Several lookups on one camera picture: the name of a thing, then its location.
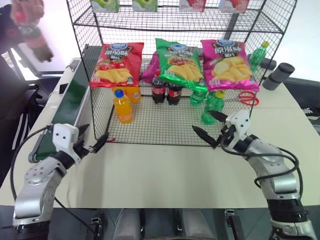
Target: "red scissors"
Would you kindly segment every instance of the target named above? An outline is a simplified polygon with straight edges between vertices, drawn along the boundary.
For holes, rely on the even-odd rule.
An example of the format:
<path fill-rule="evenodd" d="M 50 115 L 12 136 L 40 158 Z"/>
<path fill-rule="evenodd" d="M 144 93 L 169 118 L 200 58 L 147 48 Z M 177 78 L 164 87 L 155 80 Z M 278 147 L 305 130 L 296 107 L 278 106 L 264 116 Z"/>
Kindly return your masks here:
<path fill-rule="evenodd" d="M 253 91 L 242 91 L 238 94 L 238 97 L 226 99 L 225 102 L 234 102 L 239 101 L 242 104 L 248 105 L 248 106 L 257 106 L 259 104 L 259 99 L 255 97 L 255 93 Z"/>

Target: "table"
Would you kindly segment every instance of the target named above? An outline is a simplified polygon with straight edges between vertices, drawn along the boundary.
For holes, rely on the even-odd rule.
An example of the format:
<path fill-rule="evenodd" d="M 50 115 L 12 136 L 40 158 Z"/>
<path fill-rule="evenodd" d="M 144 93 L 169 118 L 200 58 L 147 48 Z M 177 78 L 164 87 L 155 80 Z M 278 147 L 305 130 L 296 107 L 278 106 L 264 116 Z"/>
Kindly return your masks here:
<path fill-rule="evenodd" d="M 59 85 L 71 80 L 65 71 Z M 286 87 L 261 87 L 251 115 L 250 134 L 293 152 L 300 160 L 305 206 L 320 205 L 320 137 Z M 31 132 L 50 123 L 61 96 L 52 94 Z M 90 105 L 84 114 L 91 114 Z M 93 128 L 88 129 L 93 144 Z M 20 151 L 14 171 L 17 193 L 32 165 L 28 154 L 37 138 Z M 68 170 L 56 197 L 69 208 L 264 208 L 254 185 L 256 174 L 241 157 L 199 146 L 107 143 Z M 0 189 L 0 205 L 13 205 L 9 174 Z"/>

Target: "red chip bag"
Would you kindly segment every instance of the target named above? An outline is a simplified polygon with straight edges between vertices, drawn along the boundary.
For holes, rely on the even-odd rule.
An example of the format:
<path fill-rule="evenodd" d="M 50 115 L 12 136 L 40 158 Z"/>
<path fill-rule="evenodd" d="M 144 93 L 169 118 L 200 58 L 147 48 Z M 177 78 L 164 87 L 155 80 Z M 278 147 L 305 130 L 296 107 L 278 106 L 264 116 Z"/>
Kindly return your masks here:
<path fill-rule="evenodd" d="M 138 86 L 143 42 L 103 44 L 91 88 Z"/>

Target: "chip bag on top shelf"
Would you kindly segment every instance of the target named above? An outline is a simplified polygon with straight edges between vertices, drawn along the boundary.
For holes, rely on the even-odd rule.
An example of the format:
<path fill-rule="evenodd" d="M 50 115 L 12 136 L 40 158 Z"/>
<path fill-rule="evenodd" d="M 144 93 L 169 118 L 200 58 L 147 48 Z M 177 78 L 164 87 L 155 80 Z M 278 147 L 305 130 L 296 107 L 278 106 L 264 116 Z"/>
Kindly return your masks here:
<path fill-rule="evenodd" d="M 143 42 L 103 44 L 90 87 L 138 86 L 143 48 Z"/>
<path fill-rule="evenodd" d="M 258 92 L 245 51 L 245 43 L 231 40 L 201 40 L 203 71 L 208 91 L 242 89 Z"/>
<path fill-rule="evenodd" d="M 195 47 L 160 38 L 155 39 L 155 44 L 159 56 L 161 80 L 193 91 L 208 91 Z"/>

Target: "wire mesh shelf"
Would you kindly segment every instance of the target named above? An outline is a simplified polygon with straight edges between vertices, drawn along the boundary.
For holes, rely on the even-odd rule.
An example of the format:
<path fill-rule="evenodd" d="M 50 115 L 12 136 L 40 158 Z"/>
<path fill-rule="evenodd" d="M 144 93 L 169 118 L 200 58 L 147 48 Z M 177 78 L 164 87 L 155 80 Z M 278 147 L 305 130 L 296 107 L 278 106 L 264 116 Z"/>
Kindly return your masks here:
<path fill-rule="evenodd" d="M 272 60 L 286 32 L 297 0 L 251 0 L 245 13 L 223 13 L 220 0 L 207 1 L 204 12 L 180 12 L 179 0 L 158 0 L 158 12 L 133 12 L 132 0 L 120 0 L 119 13 L 94 13 L 90 0 L 66 0 L 81 58 L 88 80 L 93 74 L 103 43 L 144 42 L 141 73 L 156 51 L 155 38 L 201 48 L 200 40 L 230 39 L 245 42 L 251 54 L 263 41 L 269 42 L 266 58 Z M 254 76 L 261 81 L 266 70 Z M 96 139 L 106 131 L 117 143 L 207 146 L 193 131 L 192 125 L 204 128 L 217 137 L 221 123 L 204 125 L 200 117 L 204 106 L 189 103 L 191 91 L 184 88 L 177 106 L 167 100 L 155 104 L 151 85 L 140 81 L 142 100 L 133 105 L 134 120 L 121 124 L 114 112 L 111 89 L 92 88 L 91 103 Z M 228 90 L 226 99 L 235 98 L 238 90 Z M 250 110 L 240 102 L 226 102 L 227 115 L 240 109 Z"/>

